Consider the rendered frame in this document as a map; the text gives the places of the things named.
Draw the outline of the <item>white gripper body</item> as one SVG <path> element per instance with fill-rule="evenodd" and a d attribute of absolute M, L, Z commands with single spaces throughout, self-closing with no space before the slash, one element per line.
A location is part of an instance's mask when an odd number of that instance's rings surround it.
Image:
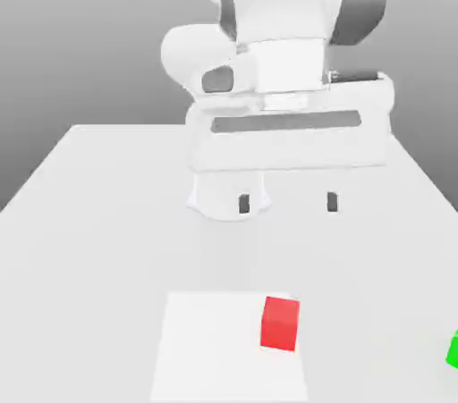
<path fill-rule="evenodd" d="M 386 161 L 394 83 L 332 83 L 307 93 L 211 94 L 185 125 L 196 172 L 374 166 Z"/>

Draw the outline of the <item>small red cube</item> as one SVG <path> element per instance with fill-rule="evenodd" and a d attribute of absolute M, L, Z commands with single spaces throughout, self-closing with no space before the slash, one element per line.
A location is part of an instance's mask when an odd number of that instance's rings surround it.
<path fill-rule="evenodd" d="M 300 301 L 266 297 L 260 324 L 260 346 L 294 352 Z"/>

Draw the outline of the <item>small green cube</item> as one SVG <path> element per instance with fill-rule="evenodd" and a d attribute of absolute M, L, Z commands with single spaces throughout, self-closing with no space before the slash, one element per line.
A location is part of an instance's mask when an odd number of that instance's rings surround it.
<path fill-rule="evenodd" d="M 449 349 L 445 357 L 445 362 L 451 367 L 458 369 L 458 330 L 451 338 Z"/>

